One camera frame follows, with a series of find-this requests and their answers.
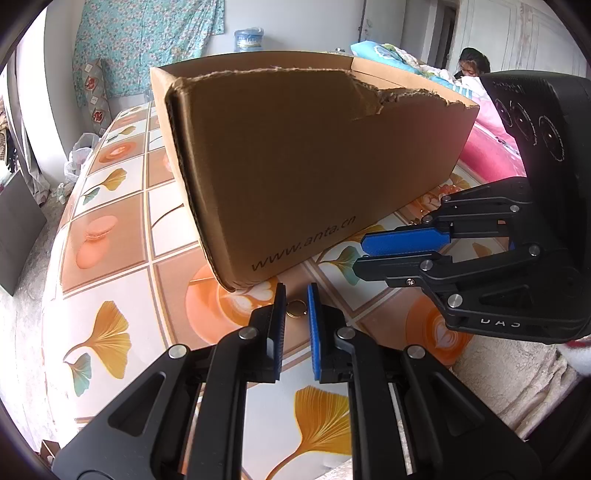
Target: doorway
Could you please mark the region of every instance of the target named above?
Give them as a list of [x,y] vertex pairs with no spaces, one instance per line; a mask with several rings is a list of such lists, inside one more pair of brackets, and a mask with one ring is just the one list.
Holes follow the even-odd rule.
[[452,49],[452,40],[454,28],[456,25],[457,9],[451,5],[444,5],[443,20],[441,22],[441,33],[437,46],[437,55],[435,57],[434,67],[438,69],[448,69],[450,52]]

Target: black hair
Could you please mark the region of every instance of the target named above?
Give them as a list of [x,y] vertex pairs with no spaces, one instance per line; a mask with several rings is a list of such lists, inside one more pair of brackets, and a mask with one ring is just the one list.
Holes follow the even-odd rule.
[[486,55],[475,48],[464,48],[460,55],[460,61],[471,61],[474,63],[474,65],[476,65],[478,73],[491,72],[491,63],[486,58]]

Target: blue gripper pad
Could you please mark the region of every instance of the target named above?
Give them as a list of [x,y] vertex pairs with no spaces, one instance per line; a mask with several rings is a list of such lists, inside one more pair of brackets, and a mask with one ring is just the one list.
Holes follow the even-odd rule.
[[320,380],[320,336],[318,332],[318,318],[316,313],[316,299],[312,284],[308,285],[308,321],[310,324],[310,349],[312,352],[312,370],[314,380]]
[[437,252],[449,242],[449,233],[441,233],[435,227],[419,227],[412,230],[401,229],[369,233],[363,237],[361,248],[372,257],[381,257],[383,255]]

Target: cardboard box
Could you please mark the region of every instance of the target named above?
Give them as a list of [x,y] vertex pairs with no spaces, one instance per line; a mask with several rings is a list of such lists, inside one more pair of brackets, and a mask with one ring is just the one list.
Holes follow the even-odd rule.
[[151,80],[175,178],[229,291],[447,180],[478,114],[421,76],[322,53],[202,57]]

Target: white wardrobe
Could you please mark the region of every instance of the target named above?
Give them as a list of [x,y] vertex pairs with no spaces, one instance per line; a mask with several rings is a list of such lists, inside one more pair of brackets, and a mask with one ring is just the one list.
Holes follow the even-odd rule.
[[458,14],[450,70],[456,68],[462,49],[473,47],[489,58],[493,72],[524,69],[587,76],[585,57],[542,0],[462,0]]

